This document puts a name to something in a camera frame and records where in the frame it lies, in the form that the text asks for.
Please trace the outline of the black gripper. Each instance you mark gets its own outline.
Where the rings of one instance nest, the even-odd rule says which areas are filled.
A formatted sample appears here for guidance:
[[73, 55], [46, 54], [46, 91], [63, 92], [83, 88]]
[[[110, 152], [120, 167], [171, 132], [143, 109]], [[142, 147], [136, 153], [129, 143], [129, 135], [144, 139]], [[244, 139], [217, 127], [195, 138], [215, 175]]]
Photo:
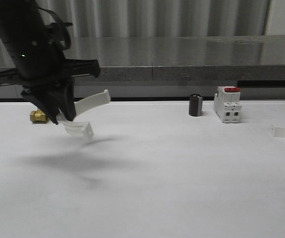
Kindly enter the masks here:
[[[37, 87], [83, 74], [98, 77], [101, 72], [98, 60], [67, 59], [62, 50], [54, 45], [50, 45], [49, 51], [41, 49], [33, 53], [11, 50], [8, 54], [15, 67], [0, 71], [0, 87]], [[76, 117], [74, 81], [59, 82], [50, 88], [49, 93], [23, 90], [21, 96], [43, 111], [54, 124], [58, 124], [59, 112], [68, 121], [73, 121]]]

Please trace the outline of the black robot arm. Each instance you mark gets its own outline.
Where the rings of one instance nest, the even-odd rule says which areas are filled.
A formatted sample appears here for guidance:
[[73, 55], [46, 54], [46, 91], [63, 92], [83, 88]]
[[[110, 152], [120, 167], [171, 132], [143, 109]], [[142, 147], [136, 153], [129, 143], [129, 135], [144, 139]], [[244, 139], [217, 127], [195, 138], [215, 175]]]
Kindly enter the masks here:
[[67, 26], [53, 11], [54, 22], [46, 25], [34, 0], [0, 0], [0, 39], [15, 67], [0, 72], [0, 87], [21, 85], [21, 96], [41, 109], [55, 124], [62, 113], [76, 117], [74, 77], [100, 75], [96, 59], [66, 59], [71, 47]]

